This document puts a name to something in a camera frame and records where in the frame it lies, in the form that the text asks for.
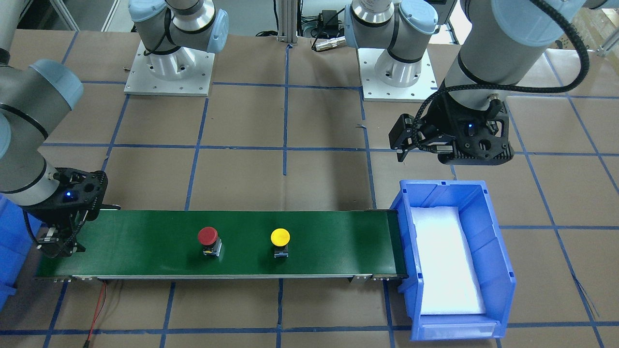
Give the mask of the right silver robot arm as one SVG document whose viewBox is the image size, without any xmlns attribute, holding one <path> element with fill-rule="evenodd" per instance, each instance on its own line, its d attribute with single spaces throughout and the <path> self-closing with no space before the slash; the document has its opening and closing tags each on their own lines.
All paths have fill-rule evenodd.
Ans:
<svg viewBox="0 0 619 348">
<path fill-rule="evenodd" d="M 24 213 L 27 233 L 49 258 L 86 249 L 77 235 L 104 204 L 104 171 L 55 167 L 39 152 L 84 93 L 79 77 L 63 64 L 40 59 L 27 69 L 10 66 L 10 46 L 23 9 L 19 0 L 1 2 L 1 194 Z M 160 60 L 176 64 L 185 76 L 194 62 L 190 49 L 219 53 L 229 33 L 229 15 L 210 0 L 131 0 L 128 11 L 154 58 L 156 76 L 171 77 Z"/>
</svg>

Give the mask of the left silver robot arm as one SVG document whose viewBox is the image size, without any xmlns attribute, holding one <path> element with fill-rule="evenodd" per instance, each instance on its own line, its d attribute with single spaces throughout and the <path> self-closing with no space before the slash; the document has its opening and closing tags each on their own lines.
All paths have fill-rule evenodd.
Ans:
<svg viewBox="0 0 619 348">
<path fill-rule="evenodd" d="M 400 115 L 389 132 L 398 161 L 414 148 L 436 153 L 443 164 L 510 161 L 508 93 L 564 93 L 579 86 L 590 70 L 590 58 L 571 20 L 582 7 L 617 6 L 616 0 L 464 0 L 461 7 L 472 29 L 446 77 L 415 116 Z M 397 87 L 416 81 L 439 24 L 432 2 L 353 0 L 344 13 L 348 46 L 384 49 L 381 80 Z M 521 86 L 537 59 L 563 34 L 580 59 L 574 81 L 563 87 Z"/>
</svg>

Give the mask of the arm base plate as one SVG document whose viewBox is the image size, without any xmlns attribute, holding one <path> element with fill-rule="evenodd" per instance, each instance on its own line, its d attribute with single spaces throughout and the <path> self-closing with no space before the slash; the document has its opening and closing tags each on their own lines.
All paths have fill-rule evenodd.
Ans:
<svg viewBox="0 0 619 348">
<path fill-rule="evenodd" d="M 149 54 L 139 44 L 125 84 L 129 95 L 207 97 L 215 54 L 181 47 L 169 55 Z"/>
<path fill-rule="evenodd" d="M 438 90 L 427 52 L 414 63 L 396 61 L 386 49 L 359 48 L 357 52 L 366 101 L 423 102 Z"/>
</svg>

